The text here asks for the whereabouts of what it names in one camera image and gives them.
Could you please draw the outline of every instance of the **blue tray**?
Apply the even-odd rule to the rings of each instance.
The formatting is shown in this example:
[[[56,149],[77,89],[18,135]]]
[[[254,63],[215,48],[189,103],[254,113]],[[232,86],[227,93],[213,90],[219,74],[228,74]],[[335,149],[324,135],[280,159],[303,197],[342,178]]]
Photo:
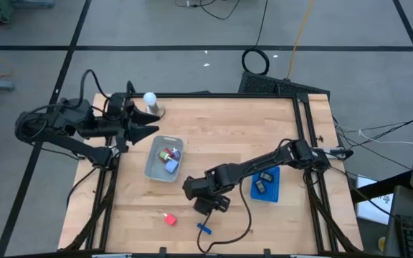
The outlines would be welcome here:
[[[280,167],[273,167],[269,168],[267,170],[264,170],[263,172],[268,173],[270,175],[273,175],[273,181],[272,182],[267,182],[265,180],[261,180],[261,182],[264,184],[265,187],[265,193],[260,193],[257,190],[256,187],[256,181],[259,181],[259,173],[256,173],[252,175],[251,179],[251,198],[255,200],[260,200],[260,201],[271,201],[271,202],[278,202],[278,195],[280,193]]]

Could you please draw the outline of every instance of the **gray plastic bin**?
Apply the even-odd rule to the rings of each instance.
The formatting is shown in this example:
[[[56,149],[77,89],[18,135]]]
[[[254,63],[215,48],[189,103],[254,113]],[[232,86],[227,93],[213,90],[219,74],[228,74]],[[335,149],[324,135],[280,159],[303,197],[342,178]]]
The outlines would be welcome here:
[[[183,159],[183,147],[184,143],[182,139],[157,135],[154,138],[151,150],[149,151],[148,161],[146,162],[146,167],[144,168],[144,175],[147,178],[152,178],[159,181],[174,182],[178,177],[179,168],[181,167],[181,160]],[[163,163],[158,157],[158,154],[164,148],[176,148],[181,153],[181,157],[178,161],[178,167],[173,173],[169,173],[164,169],[165,163]]]

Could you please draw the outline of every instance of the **black battery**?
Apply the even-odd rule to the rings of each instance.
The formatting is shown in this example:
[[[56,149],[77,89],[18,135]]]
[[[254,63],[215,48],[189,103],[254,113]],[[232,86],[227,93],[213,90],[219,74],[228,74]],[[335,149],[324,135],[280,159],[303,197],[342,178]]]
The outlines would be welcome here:
[[[272,182],[273,181],[273,175],[270,175],[269,173],[261,172],[259,175],[259,178],[262,180],[266,180],[267,182]]]
[[[260,194],[265,193],[265,186],[264,186],[264,184],[262,183],[261,180],[256,181],[255,184],[256,184],[257,190],[259,191]]]

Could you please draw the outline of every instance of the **red object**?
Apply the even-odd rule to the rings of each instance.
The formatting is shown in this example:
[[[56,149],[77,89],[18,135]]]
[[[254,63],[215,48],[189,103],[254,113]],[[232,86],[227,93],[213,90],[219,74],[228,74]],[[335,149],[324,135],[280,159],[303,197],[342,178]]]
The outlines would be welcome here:
[[[170,156],[170,158],[173,158],[173,151],[171,151],[169,148],[164,148],[164,150],[166,153],[168,153],[168,155]]]
[[[165,216],[165,222],[170,225],[173,226],[176,223],[176,217],[173,216],[173,214],[164,214]]]

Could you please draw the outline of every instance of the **white ball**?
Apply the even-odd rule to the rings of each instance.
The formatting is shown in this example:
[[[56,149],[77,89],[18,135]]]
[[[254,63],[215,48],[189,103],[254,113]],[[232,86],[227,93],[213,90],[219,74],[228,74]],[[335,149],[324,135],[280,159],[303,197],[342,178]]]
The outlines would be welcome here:
[[[144,103],[146,103],[147,105],[152,106],[152,105],[156,104],[157,97],[154,94],[154,92],[146,92],[143,96],[143,100],[144,100]]]

